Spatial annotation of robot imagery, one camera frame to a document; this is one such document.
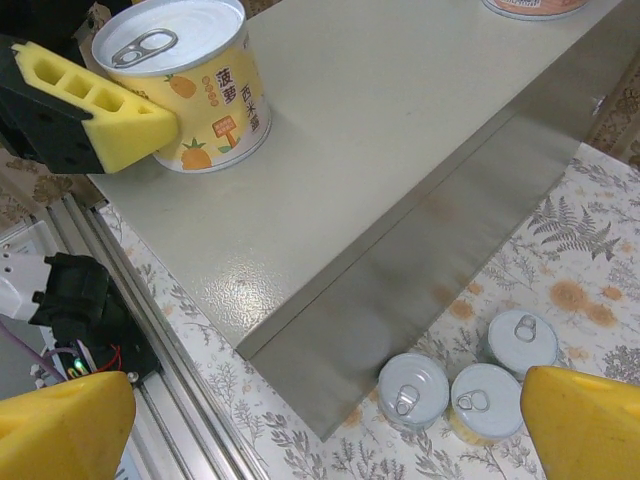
yellow sponge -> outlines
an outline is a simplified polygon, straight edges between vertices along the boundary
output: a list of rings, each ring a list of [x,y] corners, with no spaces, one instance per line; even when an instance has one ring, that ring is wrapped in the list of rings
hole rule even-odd
[[[520,406],[548,480],[640,478],[640,387],[534,367]]]
[[[135,417],[126,374],[105,372],[0,402],[0,478],[113,480]]]
[[[82,123],[105,173],[137,162],[178,134],[172,112],[35,43],[12,48],[28,85],[93,114]]]

pull tab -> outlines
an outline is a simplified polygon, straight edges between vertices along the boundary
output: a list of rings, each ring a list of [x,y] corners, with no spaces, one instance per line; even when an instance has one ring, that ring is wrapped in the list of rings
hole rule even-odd
[[[521,342],[533,342],[536,339],[535,317],[531,315],[524,315],[516,325],[516,328],[513,330],[513,334]]]
[[[409,415],[418,404],[418,400],[420,400],[420,392],[411,385],[403,385],[396,398],[396,412],[401,417]]]
[[[484,390],[471,390],[463,393],[456,399],[456,404],[461,410],[486,412],[489,410],[489,396]]]
[[[155,35],[169,37],[169,41],[158,48],[149,49],[142,46],[142,42]],[[131,43],[118,50],[113,57],[111,57],[111,62],[114,68],[133,67],[159,53],[166,52],[170,48],[173,48],[176,43],[178,43],[178,35],[176,35],[175,32],[167,30],[166,28],[154,28],[153,30],[143,33]]]

can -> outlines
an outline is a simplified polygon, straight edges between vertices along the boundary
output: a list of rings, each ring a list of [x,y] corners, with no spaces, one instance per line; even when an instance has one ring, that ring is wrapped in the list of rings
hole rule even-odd
[[[522,427],[520,392],[520,384],[506,370],[487,363],[470,365],[451,386],[446,419],[462,441],[493,445]]]
[[[93,41],[118,84],[171,110],[178,137],[154,153],[165,167],[201,173],[246,158],[271,126],[237,0],[145,0],[112,18]]]
[[[489,363],[508,370],[523,382],[531,367],[553,365],[558,357],[558,338],[541,317],[526,310],[509,310],[495,317],[483,341]]]
[[[400,430],[429,428],[449,404],[449,381],[440,365],[418,353],[389,360],[378,382],[378,406]]]
[[[482,0],[500,15],[518,20],[553,20],[577,12],[589,0]]]

can lid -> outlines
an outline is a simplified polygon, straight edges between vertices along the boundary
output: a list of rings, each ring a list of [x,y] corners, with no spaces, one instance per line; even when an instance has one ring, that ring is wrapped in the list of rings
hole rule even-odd
[[[551,326],[525,310],[509,310],[494,318],[488,341],[500,363],[517,373],[553,365],[558,355],[558,339]]]
[[[391,420],[421,425],[442,415],[449,403],[449,381],[429,357],[404,353],[393,357],[380,372],[380,405]]]
[[[243,22],[237,0],[145,0],[107,22],[92,53],[120,75],[167,75],[217,55]]]
[[[522,426],[518,381],[487,363],[466,367],[451,387],[451,403],[464,424],[485,438],[503,439]]]

floral tablecloth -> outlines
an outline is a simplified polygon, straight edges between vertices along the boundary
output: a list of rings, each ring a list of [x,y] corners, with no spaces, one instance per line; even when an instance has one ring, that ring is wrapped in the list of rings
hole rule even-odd
[[[377,410],[375,390],[321,443],[230,348],[118,213],[111,207],[102,213],[271,478],[544,478],[526,432],[483,448],[461,442],[444,420],[401,434]],[[583,145],[558,187],[415,350],[439,359],[453,379],[477,361],[488,322],[515,307],[554,326],[564,366],[640,385],[640,172]]]

